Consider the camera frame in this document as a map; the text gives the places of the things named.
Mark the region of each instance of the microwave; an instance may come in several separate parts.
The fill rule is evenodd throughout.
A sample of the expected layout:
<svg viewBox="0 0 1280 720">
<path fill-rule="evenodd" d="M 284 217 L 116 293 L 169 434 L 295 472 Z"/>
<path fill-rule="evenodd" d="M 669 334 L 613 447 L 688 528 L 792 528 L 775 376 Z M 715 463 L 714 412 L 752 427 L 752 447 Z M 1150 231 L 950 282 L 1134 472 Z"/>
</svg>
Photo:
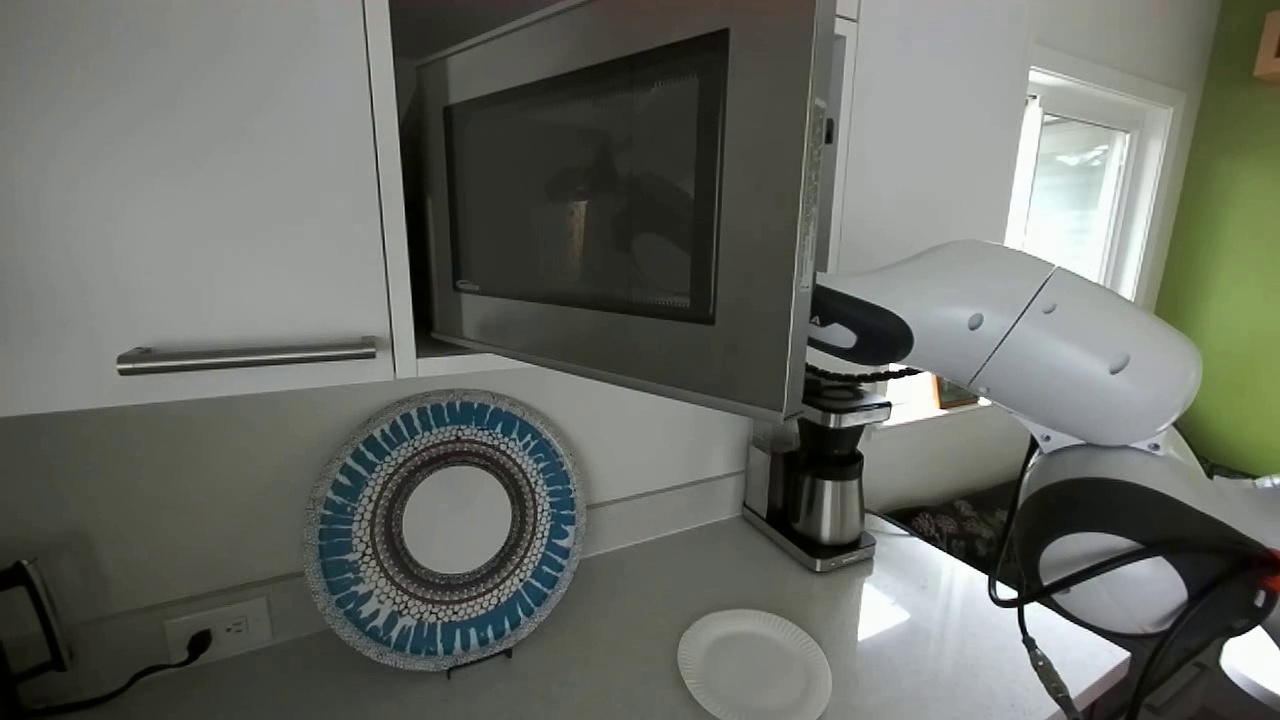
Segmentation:
<svg viewBox="0 0 1280 720">
<path fill-rule="evenodd" d="M 428 330 L 798 412 L 833 22 L 833 0 L 587 0 L 417 62 Z"/>
</svg>

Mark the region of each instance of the kitchen counter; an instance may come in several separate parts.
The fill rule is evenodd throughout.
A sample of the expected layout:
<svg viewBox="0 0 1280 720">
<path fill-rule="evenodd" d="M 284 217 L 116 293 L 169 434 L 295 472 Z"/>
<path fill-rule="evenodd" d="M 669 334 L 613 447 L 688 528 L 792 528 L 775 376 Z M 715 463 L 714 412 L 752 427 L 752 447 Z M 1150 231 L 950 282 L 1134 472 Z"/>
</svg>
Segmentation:
<svg viewBox="0 0 1280 720">
<path fill-rule="evenodd" d="M 833 720 L 1055 714 L 986 577 L 884 518 L 874 533 L 874 565 L 810 577 L 749 524 L 714 524 L 581 565 L 560 610 L 514 661 L 404 677 L 313 634 L 156 680 L 96 714 L 695 720 L 678 642 L 715 606 L 764 606 L 812 632 L 837 677 Z M 1122 683 L 1124 648 L 1045 606 L 1029 625 L 1082 707 Z"/>
</svg>

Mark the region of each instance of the white cabinet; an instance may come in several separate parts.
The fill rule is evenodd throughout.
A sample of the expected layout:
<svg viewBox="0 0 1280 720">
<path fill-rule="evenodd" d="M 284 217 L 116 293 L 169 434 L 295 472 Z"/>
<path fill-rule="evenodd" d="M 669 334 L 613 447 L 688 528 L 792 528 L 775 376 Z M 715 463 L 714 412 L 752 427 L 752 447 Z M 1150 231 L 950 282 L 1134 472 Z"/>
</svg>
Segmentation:
<svg viewBox="0 0 1280 720">
<path fill-rule="evenodd" d="M 0 416 L 391 376 L 378 153 L 360 0 L 0 0 Z"/>
<path fill-rule="evenodd" d="M 1004 240 L 1031 58 L 1023 0 L 859 0 L 843 68 L 833 273 Z"/>
</svg>

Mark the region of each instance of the microwave window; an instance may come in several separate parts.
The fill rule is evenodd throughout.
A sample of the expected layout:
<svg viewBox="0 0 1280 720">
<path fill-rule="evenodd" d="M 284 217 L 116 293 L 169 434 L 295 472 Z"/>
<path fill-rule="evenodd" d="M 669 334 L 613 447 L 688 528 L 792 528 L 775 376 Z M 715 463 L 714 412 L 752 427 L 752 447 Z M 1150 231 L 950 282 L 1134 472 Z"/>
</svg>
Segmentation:
<svg viewBox="0 0 1280 720">
<path fill-rule="evenodd" d="M 728 30 L 449 107 L 455 293 L 715 318 Z"/>
</svg>

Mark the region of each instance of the blue patterned plate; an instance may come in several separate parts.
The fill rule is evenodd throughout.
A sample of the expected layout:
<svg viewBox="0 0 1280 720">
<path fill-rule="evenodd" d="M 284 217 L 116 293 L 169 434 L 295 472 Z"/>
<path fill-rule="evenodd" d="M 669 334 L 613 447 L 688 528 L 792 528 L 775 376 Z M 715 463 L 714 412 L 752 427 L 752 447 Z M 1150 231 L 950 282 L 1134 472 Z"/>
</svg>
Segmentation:
<svg viewBox="0 0 1280 720">
<path fill-rule="evenodd" d="M 581 535 L 573 453 L 539 412 L 432 392 L 378 416 L 323 477 L 309 580 L 356 650 L 449 672 L 550 618 Z"/>
</svg>

